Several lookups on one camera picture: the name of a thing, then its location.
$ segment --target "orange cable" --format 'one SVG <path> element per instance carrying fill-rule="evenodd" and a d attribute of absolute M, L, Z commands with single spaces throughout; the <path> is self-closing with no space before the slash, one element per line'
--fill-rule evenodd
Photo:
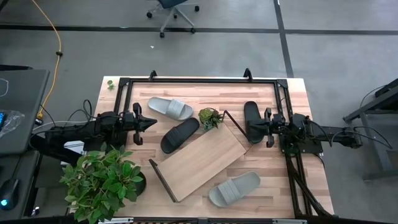
<path fill-rule="evenodd" d="M 46 15 L 46 14 L 44 13 L 44 11 L 40 8 L 40 6 L 35 2 L 35 0 L 32 0 L 32 2 L 36 5 L 36 7 L 40 10 L 40 12 L 43 14 L 43 16 L 48 20 L 48 22 L 49 22 L 50 25 L 52 26 L 52 29 L 55 31 L 55 34 L 56 34 L 57 37 L 58 37 L 58 43 L 59 43 L 59 49 L 58 49 L 58 52 L 59 52 L 59 53 L 57 52 L 57 62 L 56 62 L 56 64 L 55 64 L 54 79 L 52 80 L 51 89 L 50 89 L 49 93 L 47 94 L 47 96 L 45 97 L 44 102 L 43 102 L 43 104 L 42 104 L 42 106 L 44 107 L 45 104 L 46 104 L 46 102 L 47 102 L 47 100 L 48 100 L 48 98 L 49 98 L 49 96 L 50 96 L 51 93 L 52 93 L 52 90 L 54 89 L 55 81 L 56 81 L 56 79 L 57 79 L 58 65 L 59 65 L 59 63 L 60 63 L 60 59 L 61 59 L 61 56 L 62 56 L 62 51 L 61 51 L 61 49 L 62 49 L 62 43 L 61 43 L 60 35 L 59 35 L 58 31 L 56 30 L 56 28 L 54 27 L 54 25 L 52 24 L 51 20 L 47 17 L 47 15 Z M 39 112 L 37 113 L 37 118 L 39 118 L 39 119 L 42 119 L 42 118 L 43 118 L 43 108 L 41 108 L 41 109 L 39 110 Z"/>

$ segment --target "computer mouse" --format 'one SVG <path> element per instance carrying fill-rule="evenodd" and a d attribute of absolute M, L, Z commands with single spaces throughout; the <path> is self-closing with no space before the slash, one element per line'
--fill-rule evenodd
<path fill-rule="evenodd" d="M 11 210 L 18 203 L 18 179 L 6 180 L 0 188 L 0 208 Z"/>

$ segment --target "small potted plant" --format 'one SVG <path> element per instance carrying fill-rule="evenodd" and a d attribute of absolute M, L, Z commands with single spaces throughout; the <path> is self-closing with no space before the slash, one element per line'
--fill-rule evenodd
<path fill-rule="evenodd" d="M 217 124 L 222 122 L 222 115 L 216 109 L 205 108 L 199 111 L 199 119 L 203 129 L 209 131 L 214 127 L 218 128 Z"/>

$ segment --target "gray slide sandal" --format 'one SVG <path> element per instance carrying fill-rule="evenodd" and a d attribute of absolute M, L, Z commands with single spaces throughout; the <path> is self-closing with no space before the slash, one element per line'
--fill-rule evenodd
<path fill-rule="evenodd" d="M 255 172 L 247 172 L 229 179 L 209 191 L 210 201 L 218 207 L 231 205 L 260 186 L 260 177 Z"/>
<path fill-rule="evenodd" d="M 185 121 L 193 114 L 193 108 L 179 100 L 166 100 L 152 97 L 148 101 L 150 109 L 168 116 L 176 121 Z"/>

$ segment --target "wooden board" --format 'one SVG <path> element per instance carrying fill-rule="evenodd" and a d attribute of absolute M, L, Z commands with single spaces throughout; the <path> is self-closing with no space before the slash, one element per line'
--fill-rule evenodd
<path fill-rule="evenodd" d="M 178 202 L 221 172 L 246 150 L 225 124 L 213 128 L 158 165 Z"/>

